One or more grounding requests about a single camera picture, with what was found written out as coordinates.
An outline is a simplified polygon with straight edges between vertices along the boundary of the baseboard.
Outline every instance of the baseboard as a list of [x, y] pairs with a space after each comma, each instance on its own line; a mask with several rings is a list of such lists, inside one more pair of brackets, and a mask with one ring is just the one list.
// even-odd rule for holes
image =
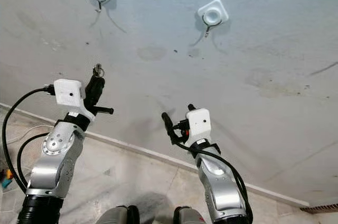
[[[3, 104], [1, 102], [0, 102], [0, 107], [7, 109], [7, 110], [11, 108], [11, 106]], [[47, 123], [52, 124], [52, 125], [55, 124], [55, 122], [56, 122], [53, 119], [45, 118], [45, 117], [42, 117], [42, 116], [30, 113], [30, 112], [21, 110], [21, 109], [16, 109], [15, 112], [18, 113], [18, 114], [24, 115], [26, 117], [31, 117], [31, 118], [34, 118], [34, 119], [41, 120], [42, 122], [45, 122], [45, 123], [47, 122]], [[128, 144], [126, 142], [119, 141], [119, 140], [114, 139], [114, 138], [110, 138], [110, 137], [107, 137], [107, 136], [103, 136], [103, 135], [88, 132], [88, 131], [86, 132], [86, 135], [90, 138], [95, 139], [95, 140], [98, 140], [98, 141], [101, 141], [101, 142], [104, 142], [104, 143], [107, 143], [107, 144], [110, 144], [110, 145], [113, 145], [113, 146], [116, 146], [116, 147], [120, 147], [120, 148], [129, 150], [129, 151], [138, 153], [138, 154], [146, 155], [148, 157], [157, 159], [159, 161], [163, 161], [163, 162], [168, 163], [170, 165], [174, 165], [174, 166], [180, 167], [182, 169], [185, 169], [185, 170], [188, 170], [188, 171], [191, 171], [191, 172], [195, 172], [195, 173], [198, 172], [196, 166], [191, 165], [190, 163], [183, 162], [181, 160], [172, 158], [172, 157], [164, 155], [164, 154], [160, 154], [158, 152], [154, 152], [154, 151], [145, 149], [143, 147], [135, 146], [133, 144]], [[279, 202], [289, 204], [291, 206], [300, 207], [300, 208], [310, 206], [310, 204], [306, 201], [294, 199], [294, 198], [291, 198], [291, 197], [288, 197], [288, 196], [285, 196], [285, 195], [282, 195], [282, 194], [279, 194], [279, 193], [276, 193], [276, 192], [273, 192], [273, 191], [263, 189], [261, 187], [258, 187], [258, 186], [255, 186], [255, 185], [252, 185], [252, 184], [249, 184], [249, 183], [246, 183], [246, 187], [247, 187], [248, 191], [250, 191], [250, 192], [253, 192], [253, 193], [258, 194], [258, 195], [265, 196], [265, 197], [270, 198], [270, 199], [277, 200]]]

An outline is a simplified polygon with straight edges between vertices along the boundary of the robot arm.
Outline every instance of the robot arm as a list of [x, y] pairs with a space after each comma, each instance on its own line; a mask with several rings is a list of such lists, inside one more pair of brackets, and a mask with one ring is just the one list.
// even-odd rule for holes
[[[195, 109], [191, 104], [188, 108], [186, 119], [175, 126], [167, 113], [162, 113], [162, 119], [172, 144], [188, 150], [195, 159], [212, 222], [252, 223], [243, 180], [236, 169], [221, 158], [217, 144], [211, 144], [209, 111]], [[180, 130], [181, 136], [177, 136], [175, 130]]]
[[97, 113], [114, 112], [112, 108], [95, 106], [105, 85], [103, 75], [100, 75], [102, 71], [101, 65], [97, 64], [85, 90], [79, 81], [59, 79], [54, 82], [57, 104], [65, 107], [68, 113], [63, 120], [57, 121], [43, 141], [17, 223], [58, 223], [87, 127]]

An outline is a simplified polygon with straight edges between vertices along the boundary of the black cable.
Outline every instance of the black cable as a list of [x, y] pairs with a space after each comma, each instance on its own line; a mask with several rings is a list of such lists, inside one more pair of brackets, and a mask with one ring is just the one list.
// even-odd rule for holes
[[26, 95], [24, 95], [23, 97], [21, 97], [8, 111], [8, 113], [5, 116], [3, 125], [2, 125], [2, 144], [3, 144], [3, 148], [4, 148], [4, 154], [6, 157], [6, 161], [8, 164], [8, 167], [10, 168], [11, 173], [13, 174], [13, 177], [15, 179], [15, 181], [17, 182], [17, 184], [19, 185], [19, 187], [21, 188], [21, 190], [23, 192], [26, 192], [26, 187], [25, 185], [22, 183], [22, 181], [20, 180], [20, 178], [18, 177], [18, 175], [16, 174], [15, 170], [14, 170], [14, 166], [12, 164], [11, 161], [11, 157], [10, 154], [8, 152], [8, 148], [7, 148], [7, 141], [6, 141], [6, 127], [7, 127], [7, 122], [8, 119], [10, 117], [10, 115], [12, 114], [12, 112], [15, 110], [15, 108], [24, 100], [26, 99], [28, 96], [37, 93], [37, 92], [42, 92], [42, 91], [48, 91], [48, 87], [45, 88], [39, 88], [39, 89], [35, 89], [33, 91], [28, 92]]
[[248, 215], [248, 218], [249, 218], [249, 222], [251, 224], [254, 220], [254, 216], [252, 214], [252, 209], [251, 209], [251, 206], [249, 204], [247, 188], [244, 184], [242, 177], [240, 176], [238, 171], [234, 168], [234, 166], [232, 166], [228, 161], [226, 161], [225, 159], [223, 159], [219, 155], [216, 155], [216, 154], [204, 151], [204, 150], [193, 149], [191, 147], [187, 147], [187, 146], [180, 144], [180, 143], [175, 143], [175, 145], [177, 145], [178, 147], [180, 147], [184, 150], [195, 153], [195, 154], [205, 154], [205, 155], [208, 155], [210, 157], [216, 158], [217, 160], [221, 161], [222, 163], [224, 163], [226, 166], [228, 166], [231, 169], [231, 171], [233, 173], [233, 177], [234, 177], [235, 182], [237, 184], [237, 187], [238, 187], [238, 189], [239, 189], [239, 191], [240, 191], [240, 193], [241, 193], [241, 195], [244, 199], [245, 209], [246, 209], [246, 212], [247, 212], [247, 215]]
[[17, 172], [18, 172], [18, 174], [19, 174], [19, 177], [20, 177], [22, 183], [25, 185], [26, 188], [27, 188], [28, 183], [27, 183], [26, 178], [25, 178], [25, 176], [24, 176], [24, 174], [23, 174], [23, 172], [22, 172], [22, 169], [21, 169], [21, 155], [22, 155], [22, 152], [23, 152], [25, 146], [26, 146], [29, 142], [33, 141], [33, 140], [36, 139], [36, 138], [40, 138], [40, 137], [46, 136], [46, 135], [48, 135], [48, 134], [49, 134], [49, 133], [42, 133], [42, 134], [38, 134], [38, 135], [35, 135], [35, 136], [33, 136], [33, 137], [27, 139], [27, 140], [22, 144], [22, 146], [21, 146], [20, 149], [19, 149], [19, 152], [17, 153], [17, 158], [16, 158]]

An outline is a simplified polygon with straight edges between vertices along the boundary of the tiled floor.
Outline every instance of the tiled floor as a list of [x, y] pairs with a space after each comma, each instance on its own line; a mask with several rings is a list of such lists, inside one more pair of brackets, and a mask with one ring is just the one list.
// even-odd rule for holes
[[[4, 111], [0, 111], [2, 121]], [[41, 122], [37, 120], [14, 115], [8, 137], [21, 135], [39, 124]], [[42, 132], [46, 129], [36, 129], [28, 137]], [[16, 156], [22, 142], [9, 145], [12, 156]], [[22, 162], [26, 173], [39, 156], [40, 146], [41, 139], [38, 139], [25, 150]], [[15, 182], [0, 192], [1, 224], [16, 222], [23, 197]], [[255, 224], [318, 224], [316, 216], [275, 200], [253, 193], [249, 193], [249, 200]], [[137, 205], [142, 223], [155, 219], [169, 224], [175, 207], [182, 205], [199, 210], [207, 223], [211, 223], [197, 174], [86, 138], [59, 223], [95, 223], [106, 210], [121, 204]]]

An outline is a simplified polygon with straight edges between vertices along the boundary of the wire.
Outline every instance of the wire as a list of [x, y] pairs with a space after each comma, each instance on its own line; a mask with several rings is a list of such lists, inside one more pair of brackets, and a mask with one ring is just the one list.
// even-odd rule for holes
[[37, 125], [37, 126], [34, 126], [34, 127], [30, 128], [30, 129], [28, 129], [22, 136], [14, 137], [14, 138], [10, 139], [9, 141], [7, 141], [7, 145], [22, 140], [31, 130], [36, 129], [36, 128], [40, 128], [40, 127], [54, 128], [54, 126], [51, 126], [51, 125]]
[[7, 127], [7, 122], [8, 119], [10, 118], [10, 115], [12, 114], [12, 112], [15, 110], [15, 108], [24, 100], [26, 99], [28, 96], [31, 96], [34, 93], [37, 92], [42, 92], [42, 91], [47, 91], [46, 88], [39, 88], [39, 89], [35, 89], [32, 90], [30, 92], [28, 92], [26, 95], [24, 95], [23, 97], [21, 97], [18, 101], [16, 101], [16, 103], [10, 108], [10, 110], [8, 111], [8, 113], [5, 116], [3, 125], [2, 125], [2, 143], [3, 143], [3, 148], [4, 148], [4, 154], [6, 157], [6, 162], [8, 164], [8, 167], [10, 168], [11, 173], [13, 174], [13, 177], [15, 179], [15, 181], [17, 182], [17, 184], [19, 185], [20, 189], [25, 192], [26, 191], [26, 187], [25, 185], [22, 183], [22, 181], [20, 180], [20, 178], [18, 177], [18, 175], [16, 174], [16, 171], [14, 169], [14, 166], [12, 164], [11, 161], [11, 157], [10, 154], [8, 152], [8, 148], [7, 148], [7, 142], [6, 142], [6, 127]]
[[254, 220], [254, 216], [252, 214], [252, 209], [251, 209], [251, 206], [249, 204], [249, 200], [248, 200], [248, 192], [247, 192], [247, 188], [244, 184], [244, 181], [242, 179], [242, 177], [240, 176], [240, 174], [238, 173], [238, 171], [234, 168], [234, 166], [232, 166], [228, 161], [226, 161], [225, 159], [223, 159], [222, 157], [220, 157], [219, 155], [216, 155], [216, 154], [213, 154], [213, 153], [210, 153], [210, 152], [207, 152], [207, 151], [204, 151], [204, 150], [197, 150], [197, 149], [193, 149], [191, 147], [187, 147], [183, 144], [180, 144], [180, 143], [175, 143], [175, 145], [177, 145], [178, 147], [184, 149], [184, 150], [187, 150], [189, 152], [192, 152], [192, 153], [195, 153], [195, 154], [205, 154], [205, 155], [208, 155], [210, 157], [214, 157], [216, 158], [217, 160], [221, 161], [222, 163], [224, 163], [226, 166], [228, 166], [232, 173], [233, 173], [233, 177], [235, 179], [235, 182], [237, 184], [237, 187], [244, 199], [244, 202], [245, 202], [245, 209], [246, 209], [246, 212], [247, 212], [247, 215], [248, 215], [248, 218], [249, 218], [249, 222], [250, 224], [253, 222]]
[[27, 183], [26, 178], [25, 178], [25, 176], [24, 176], [24, 174], [23, 174], [23, 172], [22, 172], [22, 170], [21, 170], [21, 155], [22, 155], [22, 152], [23, 152], [25, 146], [26, 146], [29, 142], [33, 141], [33, 140], [36, 139], [36, 138], [40, 138], [40, 137], [46, 136], [46, 135], [48, 135], [48, 134], [49, 134], [49, 133], [42, 133], [42, 134], [38, 134], [38, 135], [35, 135], [35, 136], [33, 136], [33, 137], [27, 139], [27, 140], [22, 144], [22, 146], [21, 146], [20, 149], [19, 149], [19, 152], [17, 153], [17, 158], [16, 158], [17, 172], [18, 172], [18, 174], [19, 174], [19, 177], [20, 177], [22, 183], [25, 185], [26, 188], [27, 188], [28, 183]]

